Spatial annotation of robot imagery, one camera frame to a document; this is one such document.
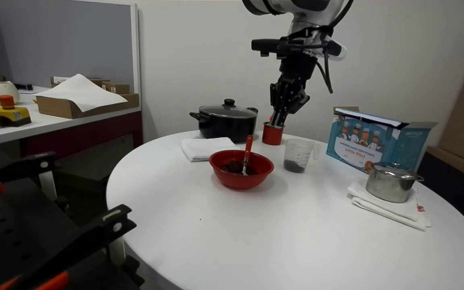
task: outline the steel pot lid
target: steel pot lid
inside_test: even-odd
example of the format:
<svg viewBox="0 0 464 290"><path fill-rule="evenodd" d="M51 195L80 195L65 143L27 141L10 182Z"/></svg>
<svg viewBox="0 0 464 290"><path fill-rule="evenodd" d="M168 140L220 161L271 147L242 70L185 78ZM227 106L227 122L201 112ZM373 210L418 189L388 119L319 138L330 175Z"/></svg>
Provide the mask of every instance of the steel pot lid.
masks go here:
<svg viewBox="0 0 464 290"><path fill-rule="evenodd" d="M405 180L415 180L418 178L418 174L416 174L416 172L406 167L403 167L397 162L378 162L372 164L372 168L380 173L395 178Z"/></svg>
<svg viewBox="0 0 464 290"><path fill-rule="evenodd" d="M233 99L225 99L222 105L207 105L199 107L201 112L206 114L237 119L249 119L257 116L256 108L241 108L235 105Z"/></svg>

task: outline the printed box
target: printed box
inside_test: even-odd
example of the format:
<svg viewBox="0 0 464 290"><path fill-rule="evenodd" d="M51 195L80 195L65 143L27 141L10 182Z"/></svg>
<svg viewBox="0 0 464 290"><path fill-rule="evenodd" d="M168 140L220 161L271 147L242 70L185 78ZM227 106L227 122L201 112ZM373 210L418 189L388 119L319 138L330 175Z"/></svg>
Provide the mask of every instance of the printed box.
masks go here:
<svg viewBox="0 0 464 290"><path fill-rule="evenodd" d="M336 108L327 154L367 172L376 162L415 169L427 136L437 122L402 122Z"/></svg>

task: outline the orange spoon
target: orange spoon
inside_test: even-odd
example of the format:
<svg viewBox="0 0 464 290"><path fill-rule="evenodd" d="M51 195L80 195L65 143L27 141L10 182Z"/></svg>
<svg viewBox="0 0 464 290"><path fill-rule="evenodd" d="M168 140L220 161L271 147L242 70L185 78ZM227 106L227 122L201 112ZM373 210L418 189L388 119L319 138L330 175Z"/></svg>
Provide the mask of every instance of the orange spoon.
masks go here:
<svg viewBox="0 0 464 290"><path fill-rule="evenodd" d="M246 148L244 149L244 158L243 158L243 175L247 176L247 165L248 158L250 158L250 151L252 150L252 143L254 142L254 136L248 135L246 138Z"/></svg>

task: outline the white desk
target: white desk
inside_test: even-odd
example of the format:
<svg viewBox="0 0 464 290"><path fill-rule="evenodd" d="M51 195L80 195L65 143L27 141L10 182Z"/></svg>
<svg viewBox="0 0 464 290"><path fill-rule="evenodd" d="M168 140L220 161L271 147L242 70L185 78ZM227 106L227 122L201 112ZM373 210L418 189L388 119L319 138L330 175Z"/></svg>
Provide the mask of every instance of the white desk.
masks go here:
<svg viewBox="0 0 464 290"><path fill-rule="evenodd" d="M157 283L184 290L464 289L464 217L427 187L416 186L433 226L422 232L352 205L347 187L367 175L327 156L324 144L320 160L291 173L282 166L284 145L257 139L252 151L275 170L258 187L233 191L208 162L189 163L182 153L180 141L197 136L140 146L108 182L109 208L126 204L137 224L124 240L156 271L150 278Z"/></svg>
<svg viewBox="0 0 464 290"><path fill-rule="evenodd" d="M47 90L48 88L34 86L33 89L35 91L43 91ZM132 112L138 112L141 110L140 107L137 107L116 112L109 112L106 114L98 114L95 116L85 118L67 119L39 113L39 108L37 107L37 104L33 102L33 99L35 99L35 95L21 94L21 101L18 104L16 104L17 106L28 108L28 111L30 112L31 123L23 125L21 127L0 128L0 143L44 134L46 132L65 129L95 121L100 121L103 119L121 116L124 114L130 114Z"/></svg>

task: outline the folded white cloth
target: folded white cloth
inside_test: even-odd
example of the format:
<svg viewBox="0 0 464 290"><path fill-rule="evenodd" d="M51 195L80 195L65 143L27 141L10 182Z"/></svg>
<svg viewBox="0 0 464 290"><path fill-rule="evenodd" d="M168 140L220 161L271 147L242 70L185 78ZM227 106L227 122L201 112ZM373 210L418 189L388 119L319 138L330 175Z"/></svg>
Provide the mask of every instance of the folded white cloth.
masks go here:
<svg viewBox="0 0 464 290"><path fill-rule="evenodd" d="M209 160L212 154L223 150L239 150L239 147L227 137L182 140L182 151L190 162Z"/></svg>
<svg viewBox="0 0 464 290"><path fill-rule="evenodd" d="M401 222L412 228L425 231L431 227L431 222L425 216L423 206L418 205L418 191L413 188L411 196L404 203L381 200L366 190L366 181L356 181L348 187L352 196L352 204L389 219Z"/></svg>

